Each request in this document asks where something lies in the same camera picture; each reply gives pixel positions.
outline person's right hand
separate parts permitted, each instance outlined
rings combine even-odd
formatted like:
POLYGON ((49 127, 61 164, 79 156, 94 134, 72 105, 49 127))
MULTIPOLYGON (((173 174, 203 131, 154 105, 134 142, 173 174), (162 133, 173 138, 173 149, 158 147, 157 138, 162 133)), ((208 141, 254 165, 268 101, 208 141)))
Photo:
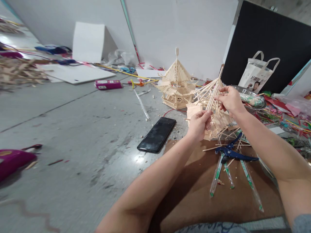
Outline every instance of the person's right hand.
POLYGON ((238 114, 247 112, 246 108, 242 104, 242 100, 239 92, 232 86, 224 86, 219 89, 220 92, 229 92, 222 93, 220 95, 214 96, 214 98, 220 101, 220 110, 228 110, 231 117, 235 117, 238 114))

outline white tote bag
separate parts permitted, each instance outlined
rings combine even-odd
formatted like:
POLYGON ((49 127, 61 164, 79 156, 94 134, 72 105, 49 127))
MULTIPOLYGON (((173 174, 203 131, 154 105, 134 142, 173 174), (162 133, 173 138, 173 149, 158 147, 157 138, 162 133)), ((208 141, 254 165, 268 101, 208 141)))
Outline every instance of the white tote bag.
POLYGON ((275 71, 276 67, 280 63, 279 58, 272 58, 269 61, 263 61, 263 52, 258 51, 253 58, 249 58, 245 71, 239 82, 239 86, 249 89, 255 93, 258 93, 270 76, 275 71), (258 55, 261 55, 261 60, 255 59, 258 55), (273 70, 267 68, 270 61, 278 60, 273 70))

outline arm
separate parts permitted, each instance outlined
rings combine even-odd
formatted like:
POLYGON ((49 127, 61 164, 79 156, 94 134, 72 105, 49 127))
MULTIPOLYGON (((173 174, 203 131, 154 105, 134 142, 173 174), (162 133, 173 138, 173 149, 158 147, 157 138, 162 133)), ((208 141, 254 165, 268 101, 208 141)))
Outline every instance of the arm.
POLYGON ((211 111, 191 118, 187 135, 127 188, 97 228, 102 232, 147 232, 151 218, 210 127, 211 111))
POLYGON ((290 225, 301 214, 311 214, 311 168, 285 140, 266 128, 243 106, 239 93, 231 86, 220 89, 228 94, 216 96, 228 110, 252 147, 274 173, 290 225))

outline bag handle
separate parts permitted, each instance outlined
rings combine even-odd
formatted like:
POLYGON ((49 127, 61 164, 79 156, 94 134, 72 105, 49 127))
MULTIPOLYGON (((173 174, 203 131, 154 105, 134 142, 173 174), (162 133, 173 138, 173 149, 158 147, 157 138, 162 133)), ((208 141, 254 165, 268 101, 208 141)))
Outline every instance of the bag handle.
POLYGON ((255 59, 255 57, 257 57, 259 54, 261 55, 261 61, 263 61, 263 52, 262 51, 258 51, 257 53, 255 53, 255 55, 253 56, 253 59, 255 59))
POLYGON ((280 58, 271 58, 269 61, 267 61, 267 63, 261 68, 261 71, 262 70, 265 70, 265 68, 267 67, 267 65, 269 65, 269 62, 270 61, 274 61, 274 60, 278 60, 277 63, 275 64, 273 70, 272 70, 272 73, 275 71, 276 67, 279 65, 281 59, 280 58))

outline smartphone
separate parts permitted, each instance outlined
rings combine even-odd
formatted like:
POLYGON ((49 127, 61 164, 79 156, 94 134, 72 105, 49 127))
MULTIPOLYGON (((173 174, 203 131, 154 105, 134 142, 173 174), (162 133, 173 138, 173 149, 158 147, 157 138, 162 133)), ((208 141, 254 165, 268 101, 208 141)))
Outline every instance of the smartphone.
POLYGON ((176 120, 161 117, 152 127, 147 136, 137 146, 140 151, 158 153, 164 145, 169 133, 176 124, 176 120))

